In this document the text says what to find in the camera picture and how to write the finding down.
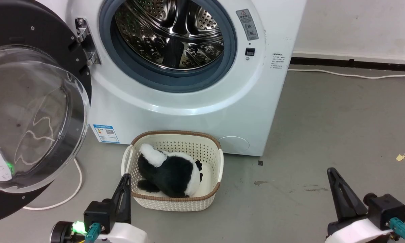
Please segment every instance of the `brown basket rim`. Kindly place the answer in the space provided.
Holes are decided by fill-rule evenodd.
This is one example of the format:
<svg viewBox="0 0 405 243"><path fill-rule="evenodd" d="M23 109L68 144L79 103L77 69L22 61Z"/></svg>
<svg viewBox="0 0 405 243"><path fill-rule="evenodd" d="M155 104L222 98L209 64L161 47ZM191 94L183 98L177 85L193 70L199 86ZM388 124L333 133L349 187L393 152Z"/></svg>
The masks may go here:
<svg viewBox="0 0 405 243"><path fill-rule="evenodd" d="M148 135L155 135L155 134L181 134L181 135L206 137L206 138L212 140L216 144L218 149L221 149L221 145L220 145L219 141L217 141L216 138L214 138L213 136L211 136L209 134L205 134L202 132L194 132L194 131L176 131L176 130L144 132L144 133L138 135L137 137L135 137L135 139L130 144L133 146L142 137L145 137ZM147 199L147 200L157 200L157 201L199 201L199 200L206 200L206 199L212 197L219 190L220 186L221 186L221 183L218 182L216 184L216 186L214 187L214 189L209 194L202 196L202 197L154 197L154 196L138 194L136 192L132 192L132 197L142 198L142 199Z"/></svg>

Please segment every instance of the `gray rubber seal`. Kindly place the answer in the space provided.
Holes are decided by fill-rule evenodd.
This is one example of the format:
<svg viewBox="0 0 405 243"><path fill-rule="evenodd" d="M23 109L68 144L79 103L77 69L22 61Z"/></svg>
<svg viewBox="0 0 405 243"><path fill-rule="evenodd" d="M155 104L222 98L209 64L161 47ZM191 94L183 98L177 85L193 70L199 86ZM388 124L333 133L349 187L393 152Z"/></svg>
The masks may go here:
<svg viewBox="0 0 405 243"><path fill-rule="evenodd" d="M224 37L224 52L213 63L194 71L173 71L154 66L131 50L118 32L114 13L125 0L105 0L99 14L99 33L108 55L128 76L139 83L165 92L196 92L219 81L231 68L237 41L234 26L216 0L193 0L218 23Z"/></svg>

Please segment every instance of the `stuffed animal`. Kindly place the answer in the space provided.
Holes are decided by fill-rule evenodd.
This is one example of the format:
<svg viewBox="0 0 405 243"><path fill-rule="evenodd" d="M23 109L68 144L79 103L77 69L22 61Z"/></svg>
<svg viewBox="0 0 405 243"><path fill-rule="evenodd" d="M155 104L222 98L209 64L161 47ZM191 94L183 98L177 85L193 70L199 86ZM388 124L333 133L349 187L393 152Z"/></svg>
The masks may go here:
<svg viewBox="0 0 405 243"><path fill-rule="evenodd" d="M144 180L138 188L147 192L163 192L168 197L190 197L202 181L202 164L187 154L159 151L144 143L139 151L138 169Z"/></svg>

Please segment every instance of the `wall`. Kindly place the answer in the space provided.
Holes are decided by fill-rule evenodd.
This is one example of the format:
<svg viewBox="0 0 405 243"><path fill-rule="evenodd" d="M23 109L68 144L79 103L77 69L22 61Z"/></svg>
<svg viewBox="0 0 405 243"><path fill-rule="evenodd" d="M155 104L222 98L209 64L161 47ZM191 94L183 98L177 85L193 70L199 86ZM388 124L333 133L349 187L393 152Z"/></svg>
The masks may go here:
<svg viewBox="0 0 405 243"><path fill-rule="evenodd" d="M405 0L308 0L293 56L405 63Z"/></svg>

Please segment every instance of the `gray floor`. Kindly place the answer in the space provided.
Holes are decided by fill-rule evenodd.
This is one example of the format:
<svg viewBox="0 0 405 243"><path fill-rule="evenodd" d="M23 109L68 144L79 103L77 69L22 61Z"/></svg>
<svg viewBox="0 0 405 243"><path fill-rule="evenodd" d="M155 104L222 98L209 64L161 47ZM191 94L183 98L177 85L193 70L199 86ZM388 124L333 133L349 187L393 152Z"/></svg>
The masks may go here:
<svg viewBox="0 0 405 243"><path fill-rule="evenodd" d="M57 221L82 220L92 200L112 195L124 149L98 143L90 132L78 155L85 175L80 193L56 209L20 210L1 220L0 243L45 243ZM290 72L262 158L226 156L221 188L205 211L154 211L133 200L133 225L156 243L323 242L336 219L326 169L336 167L360 197L390 193L405 203L405 159L395 159L403 153L405 78ZM70 164L32 206L61 201L77 184Z"/></svg>

